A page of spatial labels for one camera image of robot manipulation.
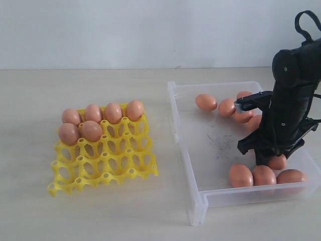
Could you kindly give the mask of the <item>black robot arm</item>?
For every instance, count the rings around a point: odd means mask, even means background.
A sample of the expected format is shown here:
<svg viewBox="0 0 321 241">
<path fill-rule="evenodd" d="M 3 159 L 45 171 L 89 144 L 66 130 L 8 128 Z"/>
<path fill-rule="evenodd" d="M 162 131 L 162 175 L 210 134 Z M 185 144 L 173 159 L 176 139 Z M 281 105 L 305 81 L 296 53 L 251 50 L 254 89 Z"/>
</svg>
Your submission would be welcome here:
<svg viewBox="0 0 321 241">
<path fill-rule="evenodd" d="M 304 145 L 303 137 L 317 129 L 320 121 L 309 118 L 308 113 L 320 83 L 320 40 L 279 51 L 272 61 L 272 73 L 272 91 L 234 102 L 239 113 L 256 108 L 262 111 L 259 128 L 237 145 L 242 154 L 254 150 L 257 165 L 268 165 L 276 156 L 288 158 Z"/>
</svg>

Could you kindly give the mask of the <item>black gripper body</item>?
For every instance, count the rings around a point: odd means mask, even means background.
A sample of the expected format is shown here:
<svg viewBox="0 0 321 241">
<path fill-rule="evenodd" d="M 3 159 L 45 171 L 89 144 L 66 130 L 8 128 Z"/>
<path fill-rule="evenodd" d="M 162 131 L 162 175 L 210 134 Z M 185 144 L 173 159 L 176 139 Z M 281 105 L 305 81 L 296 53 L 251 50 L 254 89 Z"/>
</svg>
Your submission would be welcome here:
<svg viewBox="0 0 321 241">
<path fill-rule="evenodd" d="M 284 154 L 287 158 L 304 145 L 303 137 L 316 131 L 320 119 L 308 117 L 304 112 L 275 110 L 263 115 L 256 130 L 263 144 L 261 149 L 272 149 L 276 156 Z"/>
</svg>

